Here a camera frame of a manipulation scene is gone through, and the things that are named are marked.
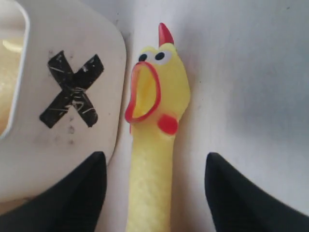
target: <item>rubber chicken neck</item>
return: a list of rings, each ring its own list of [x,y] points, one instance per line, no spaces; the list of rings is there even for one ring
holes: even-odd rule
[[[184,65],[161,23],[159,49],[144,48],[133,68],[125,113],[133,136],[127,232],[170,231],[173,146],[189,101]]]

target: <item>yellow object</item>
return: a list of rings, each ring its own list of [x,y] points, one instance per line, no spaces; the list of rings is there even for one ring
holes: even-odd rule
[[[22,39],[0,43],[0,135],[5,130],[12,105],[22,51]]]
[[[172,156],[190,101],[185,68],[164,24],[159,49],[143,49],[132,71],[126,120],[133,136],[127,232],[169,232]]]

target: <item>white floor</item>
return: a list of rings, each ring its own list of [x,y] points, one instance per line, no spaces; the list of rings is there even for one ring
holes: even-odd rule
[[[129,73],[157,26],[170,28],[192,102],[175,144],[174,232],[213,232],[204,194],[210,151],[309,215],[309,1],[84,0],[122,32]],[[122,118],[98,232],[122,232],[131,138]]]

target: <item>white container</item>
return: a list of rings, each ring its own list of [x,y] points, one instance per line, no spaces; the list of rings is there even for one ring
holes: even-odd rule
[[[3,202],[44,191],[94,151],[103,151],[109,161],[117,136],[126,49],[111,22],[76,0],[0,0],[0,15],[0,39],[22,35],[26,22],[9,123],[0,140]],[[61,88],[54,76],[70,81]],[[97,79],[84,83],[89,78]],[[60,105],[71,97],[64,108],[47,109],[60,92],[65,95]],[[93,107],[78,100],[85,100],[84,94]],[[40,120],[46,109],[48,115],[62,115],[52,128]],[[81,116],[89,113],[92,121],[87,125]]]

